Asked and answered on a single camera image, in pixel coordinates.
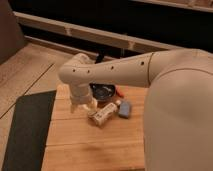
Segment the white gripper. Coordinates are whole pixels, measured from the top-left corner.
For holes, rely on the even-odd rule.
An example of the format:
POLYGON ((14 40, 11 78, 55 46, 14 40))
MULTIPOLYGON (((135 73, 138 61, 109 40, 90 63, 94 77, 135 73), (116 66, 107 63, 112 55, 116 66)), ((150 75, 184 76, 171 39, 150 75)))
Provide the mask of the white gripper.
POLYGON ((75 86, 70 85, 70 99, 74 103, 70 105, 71 113, 74 113, 77 105, 76 104, 85 104, 84 108, 88 111, 96 110, 98 102, 96 99, 92 99, 91 89, 88 85, 86 86, 75 86))

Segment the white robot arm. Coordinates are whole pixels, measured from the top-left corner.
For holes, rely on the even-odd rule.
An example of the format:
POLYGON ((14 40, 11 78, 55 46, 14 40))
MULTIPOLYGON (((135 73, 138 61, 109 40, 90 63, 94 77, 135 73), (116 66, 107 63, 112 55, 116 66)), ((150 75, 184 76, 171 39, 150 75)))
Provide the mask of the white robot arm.
POLYGON ((79 53, 59 70, 74 106, 91 104, 91 83, 148 89, 146 171, 213 171, 213 53, 156 51, 94 64, 79 53))

